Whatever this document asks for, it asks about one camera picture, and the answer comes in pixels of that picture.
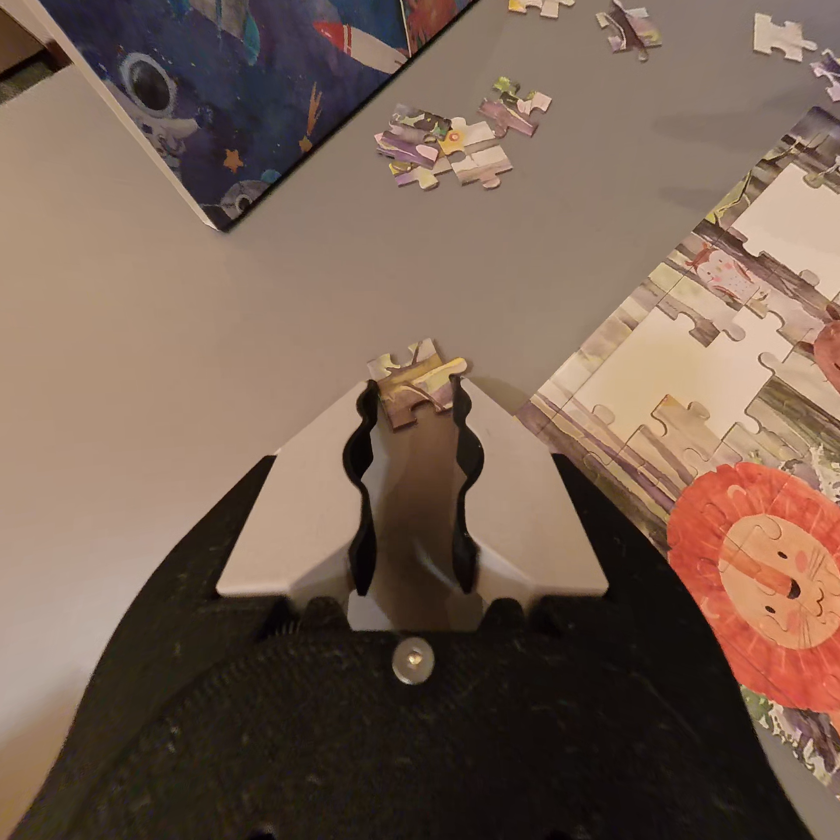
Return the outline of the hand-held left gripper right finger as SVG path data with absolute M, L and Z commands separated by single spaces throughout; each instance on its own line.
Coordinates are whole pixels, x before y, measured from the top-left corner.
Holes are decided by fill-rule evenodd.
M 452 563 L 481 601 L 602 596 L 608 582 L 553 456 L 470 380 L 452 375 L 456 464 Z

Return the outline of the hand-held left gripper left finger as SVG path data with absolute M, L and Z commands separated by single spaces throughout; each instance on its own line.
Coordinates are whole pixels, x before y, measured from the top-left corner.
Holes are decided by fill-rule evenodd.
M 378 388 L 356 384 L 290 438 L 274 462 L 217 582 L 221 596 L 292 602 L 368 594 L 376 566 L 371 499 Z

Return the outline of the yellow green puzzle piece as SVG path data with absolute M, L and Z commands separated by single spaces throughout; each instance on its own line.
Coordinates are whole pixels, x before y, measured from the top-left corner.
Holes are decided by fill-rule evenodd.
M 463 375 L 469 363 L 462 357 L 444 361 L 433 339 L 408 346 L 411 359 L 405 364 L 384 353 L 366 364 L 370 378 L 377 383 L 380 402 L 392 431 L 415 424 L 414 410 L 429 404 L 437 414 L 453 407 L 453 375 Z

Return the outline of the partly assembled jigsaw puzzle tray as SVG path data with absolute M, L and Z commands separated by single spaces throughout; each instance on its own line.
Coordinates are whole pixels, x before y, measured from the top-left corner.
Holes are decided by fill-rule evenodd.
M 838 796 L 838 116 L 812 107 L 521 409 Z

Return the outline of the clump of puzzle pieces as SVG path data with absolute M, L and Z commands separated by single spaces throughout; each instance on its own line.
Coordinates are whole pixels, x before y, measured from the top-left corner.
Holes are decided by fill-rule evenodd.
M 462 186 L 479 183 L 491 190 L 513 169 L 487 122 L 467 123 L 402 103 L 395 106 L 388 128 L 374 135 L 374 144 L 387 159 L 395 184 L 423 191 L 435 189 L 446 173 Z

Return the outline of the purple green puzzle piece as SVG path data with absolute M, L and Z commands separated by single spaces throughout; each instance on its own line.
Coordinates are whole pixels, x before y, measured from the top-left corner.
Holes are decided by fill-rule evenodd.
M 478 114 L 499 140 L 504 139 L 510 130 L 532 137 L 539 126 L 536 113 L 546 113 L 550 109 L 551 96 L 541 91 L 530 91 L 522 97 L 519 95 L 520 87 L 517 81 L 499 76 L 491 86 L 497 96 L 484 98 L 478 107 Z

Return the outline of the illustrated puzzle picture board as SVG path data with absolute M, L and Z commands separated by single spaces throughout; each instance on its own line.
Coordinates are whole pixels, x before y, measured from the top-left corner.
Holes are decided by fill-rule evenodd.
M 40 2 L 218 231 L 469 5 Z

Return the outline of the purple white puzzle piece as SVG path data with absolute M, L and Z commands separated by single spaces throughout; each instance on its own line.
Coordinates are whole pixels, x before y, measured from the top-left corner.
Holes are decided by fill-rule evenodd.
M 662 46 L 662 34 L 645 7 L 612 1 L 607 10 L 595 14 L 595 21 L 613 54 L 634 52 L 639 62 L 646 62 L 650 50 Z

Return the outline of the purple yellow puzzle piece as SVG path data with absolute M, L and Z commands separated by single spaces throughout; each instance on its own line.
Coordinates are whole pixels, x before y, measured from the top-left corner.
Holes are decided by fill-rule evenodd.
M 813 75 L 826 83 L 826 94 L 834 103 L 839 103 L 839 59 L 830 49 L 825 49 L 819 60 L 811 63 Z

